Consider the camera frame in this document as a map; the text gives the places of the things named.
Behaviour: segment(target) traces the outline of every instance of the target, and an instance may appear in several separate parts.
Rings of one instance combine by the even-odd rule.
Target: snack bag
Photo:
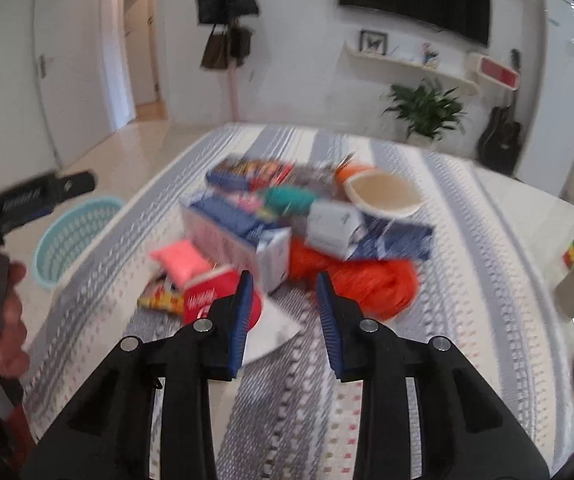
[[[166,272],[147,283],[136,304],[141,308],[165,310],[177,316],[182,316],[185,311],[183,294],[177,289]]]

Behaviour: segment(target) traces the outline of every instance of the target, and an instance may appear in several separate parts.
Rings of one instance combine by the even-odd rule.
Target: pink pole
[[[229,83],[229,102],[231,104],[231,120],[240,122],[240,112],[238,111],[238,79],[236,77],[236,61],[229,63],[227,67],[227,82]]]

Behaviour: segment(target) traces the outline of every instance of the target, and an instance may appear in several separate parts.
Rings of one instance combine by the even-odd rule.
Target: metal screw
[[[120,342],[120,349],[125,352],[132,352],[138,348],[138,339],[132,336],[126,337]]]
[[[440,350],[441,352],[445,352],[452,347],[452,343],[450,343],[449,339],[441,335],[432,339],[432,345],[434,345],[436,350]]]
[[[378,330],[378,323],[373,319],[363,319],[358,326],[363,332],[376,332]]]
[[[197,319],[196,321],[193,322],[193,329],[196,332],[209,332],[212,326],[213,323],[206,317]]]

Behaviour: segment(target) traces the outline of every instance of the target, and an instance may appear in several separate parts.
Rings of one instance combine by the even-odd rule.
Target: tile floor
[[[140,118],[118,130],[63,171],[94,171],[97,186],[93,193],[61,205],[51,216],[32,222],[7,236],[5,250],[13,260],[22,261],[29,269],[27,277],[17,287],[24,306],[27,345],[33,340],[51,307],[51,293],[36,283],[31,272],[33,252],[48,227],[65,211],[91,196],[109,194],[121,198],[125,203],[129,202],[180,152],[211,130],[211,126],[170,127],[166,120],[151,120],[150,117]]]
[[[167,118],[167,106],[164,101],[155,101],[144,105],[136,106],[136,118],[132,123],[142,121],[155,121]]]

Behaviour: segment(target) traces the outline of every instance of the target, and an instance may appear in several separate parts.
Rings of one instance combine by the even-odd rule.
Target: picture frame
[[[358,50],[367,54],[387,56],[387,33],[378,30],[361,30]]]

